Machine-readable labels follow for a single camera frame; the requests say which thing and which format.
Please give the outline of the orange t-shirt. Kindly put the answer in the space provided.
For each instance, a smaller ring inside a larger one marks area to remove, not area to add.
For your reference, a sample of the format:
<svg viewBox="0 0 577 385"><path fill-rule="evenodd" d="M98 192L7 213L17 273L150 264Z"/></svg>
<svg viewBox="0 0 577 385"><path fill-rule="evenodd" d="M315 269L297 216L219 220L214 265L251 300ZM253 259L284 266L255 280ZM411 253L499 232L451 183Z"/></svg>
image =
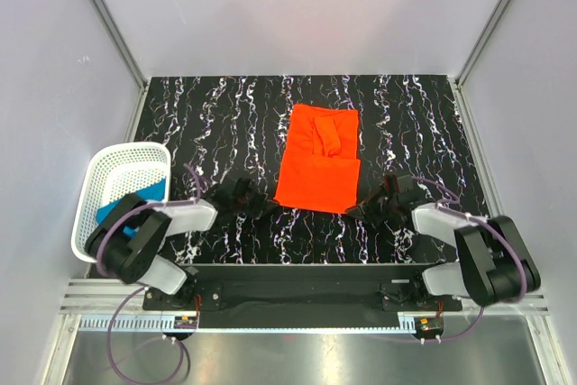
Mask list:
<svg viewBox="0 0 577 385"><path fill-rule="evenodd" d="M280 205L344 214L357 201L359 113L294 106L275 199Z"/></svg>

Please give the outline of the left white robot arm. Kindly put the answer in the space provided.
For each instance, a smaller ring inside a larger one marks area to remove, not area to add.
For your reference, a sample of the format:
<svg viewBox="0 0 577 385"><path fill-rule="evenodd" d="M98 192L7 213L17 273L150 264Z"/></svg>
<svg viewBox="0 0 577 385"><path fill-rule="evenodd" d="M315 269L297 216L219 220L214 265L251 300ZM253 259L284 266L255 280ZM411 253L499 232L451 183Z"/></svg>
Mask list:
<svg viewBox="0 0 577 385"><path fill-rule="evenodd" d="M122 197L85 241L99 271L124 284L157 289L176 309L194 300L196 273L160 256L166 238L207 232L228 217L260 219L279 207L249 179L215 184L195 200L152 201L135 193Z"/></svg>

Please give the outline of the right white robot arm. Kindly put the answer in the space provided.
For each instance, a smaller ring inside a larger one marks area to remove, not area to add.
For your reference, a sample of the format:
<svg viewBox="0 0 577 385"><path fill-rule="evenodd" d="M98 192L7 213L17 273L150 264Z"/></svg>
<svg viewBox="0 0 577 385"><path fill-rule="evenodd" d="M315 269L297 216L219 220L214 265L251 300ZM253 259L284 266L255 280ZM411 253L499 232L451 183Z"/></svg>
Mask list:
<svg viewBox="0 0 577 385"><path fill-rule="evenodd" d="M541 276L511 218L490 219L427 201L420 189L384 188L345 214L366 224L396 224L455 248L457 261L431 266L409 287L412 304L429 309L442 296L468 298L480 307L518 301L541 287Z"/></svg>

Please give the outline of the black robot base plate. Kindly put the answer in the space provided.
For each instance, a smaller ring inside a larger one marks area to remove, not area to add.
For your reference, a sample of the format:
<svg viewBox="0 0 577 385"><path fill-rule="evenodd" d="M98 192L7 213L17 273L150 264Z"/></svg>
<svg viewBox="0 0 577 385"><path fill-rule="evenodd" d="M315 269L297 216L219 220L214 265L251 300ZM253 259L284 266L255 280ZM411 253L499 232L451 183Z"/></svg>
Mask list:
<svg viewBox="0 0 577 385"><path fill-rule="evenodd" d="M416 312L456 313L460 301L425 293L418 278L424 264L224 265L196 267L190 298L176 300L157 289L144 309L180 316L312 317L322 321L375 321L377 316Z"/></svg>

